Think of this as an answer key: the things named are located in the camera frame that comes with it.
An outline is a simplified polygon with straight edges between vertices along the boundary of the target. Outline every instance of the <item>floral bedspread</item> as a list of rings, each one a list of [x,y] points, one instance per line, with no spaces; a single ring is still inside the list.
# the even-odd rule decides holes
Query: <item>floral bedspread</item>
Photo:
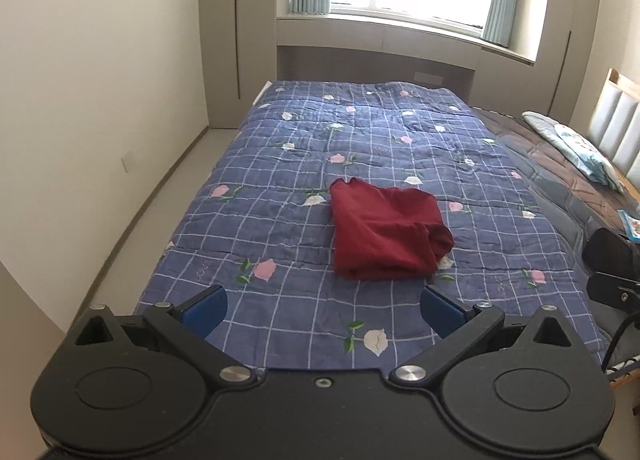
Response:
[[[438,199],[455,247],[427,279],[348,281],[332,267],[328,187],[359,177]],[[438,337],[423,286],[511,315],[553,304],[594,354],[604,348],[556,231],[527,181],[448,90],[413,84],[277,82],[260,97],[176,229],[138,311],[222,285],[207,338],[248,366],[381,368]]]

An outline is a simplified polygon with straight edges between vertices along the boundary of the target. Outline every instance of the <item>light tile floor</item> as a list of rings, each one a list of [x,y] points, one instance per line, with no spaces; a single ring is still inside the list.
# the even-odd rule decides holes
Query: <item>light tile floor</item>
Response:
[[[212,129],[181,163],[138,222],[100,286],[94,302],[130,314],[174,229],[228,144],[233,129]],[[640,382],[616,390],[616,413],[602,441],[612,460],[640,460],[640,426],[632,408],[640,404]]]

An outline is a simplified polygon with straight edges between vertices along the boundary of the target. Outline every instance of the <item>white upholstered headboard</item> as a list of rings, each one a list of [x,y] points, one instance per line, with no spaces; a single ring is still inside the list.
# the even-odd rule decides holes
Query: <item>white upholstered headboard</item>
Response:
[[[609,70],[587,138],[630,182],[640,189],[640,86]]]

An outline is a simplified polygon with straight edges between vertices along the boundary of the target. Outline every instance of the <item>red folded cloth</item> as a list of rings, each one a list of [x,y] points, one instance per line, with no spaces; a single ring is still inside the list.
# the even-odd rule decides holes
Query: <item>red folded cloth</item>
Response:
[[[380,189],[357,178],[330,187],[335,273],[348,279],[433,274],[453,248],[438,202],[419,189]]]

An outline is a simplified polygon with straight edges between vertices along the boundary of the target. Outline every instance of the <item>wall outlet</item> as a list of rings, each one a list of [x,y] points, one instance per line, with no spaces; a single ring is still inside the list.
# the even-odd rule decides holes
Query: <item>wall outlet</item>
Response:
[[[120,160],[125,172],[130,173],[133,169],[135,169],[137,162],[136,156],[133,154],[133,151],[127,151]]]
[[[433,86],[442,86],[442,77],[440,77],[439,75],[431,75],[431,74],[423,74],[420,72],[415,72],[414,81],[424,82],[425,84],[431,84]]]

